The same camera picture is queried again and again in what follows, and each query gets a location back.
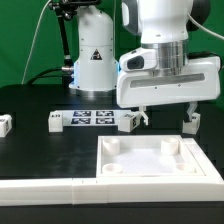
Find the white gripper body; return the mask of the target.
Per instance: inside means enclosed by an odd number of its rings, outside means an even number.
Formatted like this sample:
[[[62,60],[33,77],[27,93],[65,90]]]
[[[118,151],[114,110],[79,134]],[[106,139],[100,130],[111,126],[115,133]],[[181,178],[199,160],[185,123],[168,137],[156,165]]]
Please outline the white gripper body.
[[[220,94],[217,56],[190,59],[182,68],[157,70],[158,53],[138,48],[121,56],[117,104],[122,108],[197,102]]]

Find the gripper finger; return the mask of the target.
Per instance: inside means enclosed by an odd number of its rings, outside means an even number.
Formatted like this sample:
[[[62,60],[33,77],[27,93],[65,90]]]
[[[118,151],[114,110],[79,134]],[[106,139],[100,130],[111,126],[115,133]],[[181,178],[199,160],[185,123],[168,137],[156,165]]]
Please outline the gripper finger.
[[[185,121],[187,123],[192,121],[193,113],[195,112],[196,108],[197,108],[197,103],[196,102],[190,102],[189,103],[189,107],[187,109],[186,119],[185,119]]]
[[[148,126],[149,118],[148,118],[148,116],[147,116],[147,114],[145,112],[146,112],[146,106],[140,106],[139,107],[139,113],[143,117],[145,125]]]

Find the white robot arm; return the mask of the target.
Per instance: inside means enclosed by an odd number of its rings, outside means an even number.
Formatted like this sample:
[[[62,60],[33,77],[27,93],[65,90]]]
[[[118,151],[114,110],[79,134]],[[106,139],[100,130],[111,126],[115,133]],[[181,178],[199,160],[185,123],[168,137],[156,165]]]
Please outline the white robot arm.
[[[113,21],[95,6],[78,9],[79,58],[70,88],[92,97],[115,91],[122,108],[188,102],[220,94],[220,58],[187,56],[187,24],[202,0],[122,0],[124,27],[141,46],[114,58]]]

